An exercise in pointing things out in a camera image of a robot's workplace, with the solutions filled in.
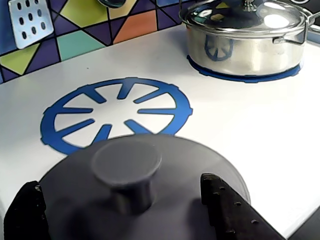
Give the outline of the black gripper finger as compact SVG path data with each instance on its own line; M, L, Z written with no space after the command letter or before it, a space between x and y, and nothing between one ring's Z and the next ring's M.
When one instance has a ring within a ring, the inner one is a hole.
M47 209L37 181L25 183L4 216L5 240L50 240Z
M201 203L218 240L283 240L239 193L213 173L200 177Z

